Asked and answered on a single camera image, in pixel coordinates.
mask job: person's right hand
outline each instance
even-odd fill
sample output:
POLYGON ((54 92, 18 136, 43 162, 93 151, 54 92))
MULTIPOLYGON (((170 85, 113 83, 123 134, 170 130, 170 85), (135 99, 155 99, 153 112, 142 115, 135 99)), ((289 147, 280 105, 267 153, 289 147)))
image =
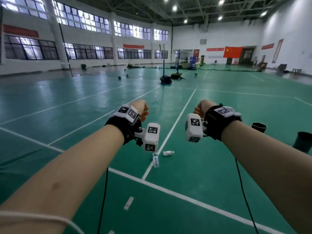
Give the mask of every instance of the person's right hand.
POLYGON ((208 99, 204 99, 200 101, 197 107, 194 108, 195 114, 198 114, 202 119, 205 117, 205 113, 211 108, 212 106, 216 106, 215 102, 209 101, 208 99))

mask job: plastic bottle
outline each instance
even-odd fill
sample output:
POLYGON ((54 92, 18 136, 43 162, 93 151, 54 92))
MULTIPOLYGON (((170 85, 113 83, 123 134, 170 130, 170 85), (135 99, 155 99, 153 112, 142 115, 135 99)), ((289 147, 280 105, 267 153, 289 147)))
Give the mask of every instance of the plastic bottle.
POLYGON ((163 156, 170 156, 173 154, 174 154, 174 151, 163 151, 163 156))
POLYGON ((153 161, 154 161, 154 168, 158 168, 159 167, 159 161, 158 161, 158 154, 157 153, 153 153, 153 161))

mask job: white cable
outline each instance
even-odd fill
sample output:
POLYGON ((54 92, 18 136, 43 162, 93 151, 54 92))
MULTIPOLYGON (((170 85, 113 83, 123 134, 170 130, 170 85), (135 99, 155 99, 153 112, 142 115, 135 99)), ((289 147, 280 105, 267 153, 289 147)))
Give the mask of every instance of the white cable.
POLYGON ((13 211, 0 211, 0 216, 2 217, 13 217, 13 218, 22 218, 22 219, 34 219, 34 220, 43 220, 43 221, 57 221, 67 224, 72 227, 77 233, 84 234, 84 232, 71 220, 54 215, 46 214, 36 214, 36 213, 26 213, 26 212, 13 212, 13 211))

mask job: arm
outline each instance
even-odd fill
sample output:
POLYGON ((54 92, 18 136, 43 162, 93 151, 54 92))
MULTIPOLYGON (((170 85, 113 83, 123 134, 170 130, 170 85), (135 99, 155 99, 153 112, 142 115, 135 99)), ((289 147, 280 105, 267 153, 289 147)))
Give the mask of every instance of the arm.
MULTIPOLYGON (((132 105, 146 119, 145 101, 132 105)), ((85 197, 103 175, 124 143, 122 132, 113 125, 88 136, 49 162, 1 206, 1 210, 50 214, 72 219, 85 197)), ((42 221, 0 222, 1 233, 62 233, 64 224, 42 221)))
MULTIPOLYGON (((194 113, 216 105, 203 100, 194 113)), ((221 140, 298 233, 312 229, 312 157, 240 121, 230 123, 221 140)))

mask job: green floor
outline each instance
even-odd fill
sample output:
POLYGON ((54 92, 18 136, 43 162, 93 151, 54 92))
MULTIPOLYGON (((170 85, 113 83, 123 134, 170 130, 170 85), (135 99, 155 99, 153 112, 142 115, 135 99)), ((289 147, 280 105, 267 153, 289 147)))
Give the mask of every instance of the green floor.
MULTIPOLYGON (((38 142, 56 141, 51 146, 66 150, 101 128, 119 105, 144 94, 150 107, 144 125, 161 125, 159 147, 185 107, 163 148, 175 153, 161 156, 159 168, 141 181, 151 155, 134 142, 121 148, 110 165, 101 233, 255 233, 244 223, 250 216, 233 156, 211 138, 186 142, 186 115, 209 98, 237 109, 249 125, 265 123, 266 134, 293 145, 298 131, 312 132, 311 86, 260 72, 181 72, 185 80, 169 86, 160 86, 159 69, 0 86, 0 203, 60 153, 38 142), (126 211, 129 197, 134 200, 126 211)), ((259 233, 295 233, 243 168, 241 173, 254 219, 264 226, 259 233)), ((104 184, 105 175, 73 219, 85 233, 97 231, 104 184)))

